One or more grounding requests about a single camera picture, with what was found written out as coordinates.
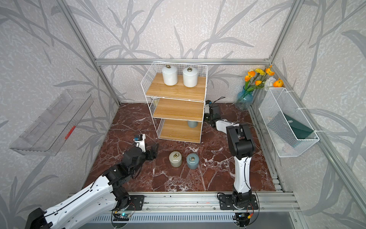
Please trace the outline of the green book in basket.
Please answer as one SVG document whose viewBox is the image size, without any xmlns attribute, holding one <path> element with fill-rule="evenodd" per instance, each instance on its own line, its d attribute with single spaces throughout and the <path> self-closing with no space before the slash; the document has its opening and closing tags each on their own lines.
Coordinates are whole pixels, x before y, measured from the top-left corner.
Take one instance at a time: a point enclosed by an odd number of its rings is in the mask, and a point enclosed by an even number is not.
<svg viewBox="0 0 366 229">
<path fill-rule="evenodd" d="M 285 140 L 293 136 L 297 139 L 306 139 L 313 133 L 309 127 L 281 112 L 268 123 L 268 127 Z"/>
</svg>

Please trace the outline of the clear plastic wall tray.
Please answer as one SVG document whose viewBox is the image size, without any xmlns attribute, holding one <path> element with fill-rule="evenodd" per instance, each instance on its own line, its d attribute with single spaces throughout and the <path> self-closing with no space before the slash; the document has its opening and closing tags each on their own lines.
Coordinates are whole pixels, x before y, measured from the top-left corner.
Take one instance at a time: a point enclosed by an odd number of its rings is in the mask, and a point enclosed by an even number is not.
<svg viewBox="0 0 366 229">
<path fill-rule="evenodd" d="M 55 156 L 93 104 L 90 93 L 65 90 L 10 149 L 25 156 Z"/>
</svg>

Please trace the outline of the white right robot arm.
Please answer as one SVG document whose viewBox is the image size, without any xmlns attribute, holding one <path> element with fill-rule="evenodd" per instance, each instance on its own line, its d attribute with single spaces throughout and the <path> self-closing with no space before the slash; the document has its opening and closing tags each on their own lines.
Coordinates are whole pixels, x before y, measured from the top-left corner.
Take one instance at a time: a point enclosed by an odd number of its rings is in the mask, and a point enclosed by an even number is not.
<svg viewBox="0 0 366 229">
<path fill-rule="evenodd" d="M 204 121 L 216 130 L 227 134 L 228 146 L 235 164 L 234 190 L 232 205 L 243 209 L 252 200 L 250 186 L 250 163 L 255 144 L 249 126 L 223 119 L 218 104 L 206 101 Z"/>
</svg>

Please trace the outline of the left white tea canister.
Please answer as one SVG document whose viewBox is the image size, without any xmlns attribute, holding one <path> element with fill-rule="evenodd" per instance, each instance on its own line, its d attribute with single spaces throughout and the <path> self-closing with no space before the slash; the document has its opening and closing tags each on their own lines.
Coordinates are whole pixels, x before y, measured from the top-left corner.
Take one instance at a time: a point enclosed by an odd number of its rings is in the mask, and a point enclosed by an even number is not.
<svg viewBox="0 0 366 229">
<path fill-rule="evenodd" d="M 173 65 L 166 65 L 162 68 L 163 81 L 167 86 L 173 86 L 178 83 L 178 70 Z"/>
</svg>

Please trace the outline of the orange and white flowers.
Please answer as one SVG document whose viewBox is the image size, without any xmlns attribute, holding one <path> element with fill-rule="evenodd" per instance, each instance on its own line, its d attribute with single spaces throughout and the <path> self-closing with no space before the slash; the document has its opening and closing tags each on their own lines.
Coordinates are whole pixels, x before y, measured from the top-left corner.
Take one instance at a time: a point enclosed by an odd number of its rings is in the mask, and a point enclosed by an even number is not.
<svg viewBox="0 0 366 229">
<path fill-rule="evenodd" d="M 272 71 L 272 66 L 267 67 L 265 70 L 261 68 L 250 69 L 245 76 L 245 85 L 243 89 L 247 92 L 253 92 L 257 89 L 265 89 L 268 91 L 270 88 L 284 87 L 284 82 L 280 78 L 274 78 L 275 72 Z"/>
</svg>

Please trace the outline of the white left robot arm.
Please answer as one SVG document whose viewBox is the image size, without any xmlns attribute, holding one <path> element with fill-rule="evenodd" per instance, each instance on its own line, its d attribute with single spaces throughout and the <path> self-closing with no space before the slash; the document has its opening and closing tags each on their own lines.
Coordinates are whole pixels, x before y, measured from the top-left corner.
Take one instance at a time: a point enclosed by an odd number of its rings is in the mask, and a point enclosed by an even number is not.
<svg viewBox="0 0 366 229">
<path fill-rule="evenodd" d="M 92 184 L 67 200 L 28 215 L 27 229 L 78 229 L 101 213 L 123 210 L 133 203 L 124 184 L 138 176 L 144 162 L 157 158 L 159 145 L 146 150 L 134 146 L 120 163 L 104 171 Z"/>
</svg>

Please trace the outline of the blue glass vase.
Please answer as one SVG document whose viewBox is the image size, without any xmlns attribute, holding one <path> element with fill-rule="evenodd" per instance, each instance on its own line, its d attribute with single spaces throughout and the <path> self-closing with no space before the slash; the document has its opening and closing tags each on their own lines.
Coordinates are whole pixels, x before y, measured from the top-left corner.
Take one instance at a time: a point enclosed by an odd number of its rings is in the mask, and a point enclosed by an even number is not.
<svg viewBox="0 0 366 229">
<path fill-rule="evenodd" d="M 253 92 L 253 90 L 249 91 L 243 88 L 242 91 L 237 95 L 235 107 L 241 111 L 248 110 L 254 100 Z"/>
</svg>

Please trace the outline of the blue-grey tea canister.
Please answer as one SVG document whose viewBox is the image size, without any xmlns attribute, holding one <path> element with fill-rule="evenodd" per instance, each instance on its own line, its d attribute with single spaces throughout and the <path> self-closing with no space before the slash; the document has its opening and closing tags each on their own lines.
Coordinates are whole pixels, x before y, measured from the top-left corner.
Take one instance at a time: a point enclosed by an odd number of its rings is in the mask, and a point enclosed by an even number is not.
<svg viewBox="0 0 366 229">
<path fill-rule="evenodd" d="M 198 126 L 198 122 L 196 121 L 187 121 L 187 124 L 190 128 L 196 128 Z"/>
<path fill-rule="evenodd" d="M 199 166 L 199 156 L 196 153 L 190 153 L 186 157 L 186 162 L 190 169 L 196 169 Z"/>
</svg>

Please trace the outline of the beige tea canister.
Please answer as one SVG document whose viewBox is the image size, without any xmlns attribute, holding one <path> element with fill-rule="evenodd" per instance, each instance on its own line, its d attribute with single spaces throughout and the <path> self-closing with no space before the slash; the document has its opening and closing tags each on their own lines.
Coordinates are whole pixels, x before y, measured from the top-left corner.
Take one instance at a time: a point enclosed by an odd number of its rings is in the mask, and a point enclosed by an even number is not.
<svg viewBox="0 0 366 229">
<path fill-rule="evenodd" d="M 178 151 L 173 151 L 170 155 L 169 155 L 169 161 L 172 167 L 174 168 L 178 168 L 181 166 L 183 158 L 180 152 Z"/>
</svg>

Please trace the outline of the white mesh wall basket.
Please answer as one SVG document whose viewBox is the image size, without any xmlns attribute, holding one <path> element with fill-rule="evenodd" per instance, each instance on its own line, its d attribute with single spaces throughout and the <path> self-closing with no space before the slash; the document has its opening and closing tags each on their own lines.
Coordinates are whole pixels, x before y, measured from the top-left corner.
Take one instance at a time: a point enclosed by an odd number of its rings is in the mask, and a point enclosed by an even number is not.
<svg viewBox="0 0 366 229">
<path fill-rule="evenodd" d="M 279 157 L 298 157 L 319 141 L 302 109 L 285 88 L 270 88 L 259 112 Z"/>
</svg>

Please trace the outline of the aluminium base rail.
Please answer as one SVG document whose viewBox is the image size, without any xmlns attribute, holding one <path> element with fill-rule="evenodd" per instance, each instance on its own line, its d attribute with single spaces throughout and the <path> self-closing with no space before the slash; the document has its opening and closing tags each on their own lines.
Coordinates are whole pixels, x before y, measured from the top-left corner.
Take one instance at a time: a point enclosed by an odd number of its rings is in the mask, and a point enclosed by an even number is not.
<svg viewBox="0 0 366 229">
<path fill-rule="evenodd" d="M 223 206 L 216 192 L 131 192 L 131 195 L 144 195 L 142 210 L 138 213 L 189 213 L 221 212 Z M 229 212 L 298 212 L 299 204 L 292 192 L 257 192 L 256 201 L 242 210 Z"/>
</svg>

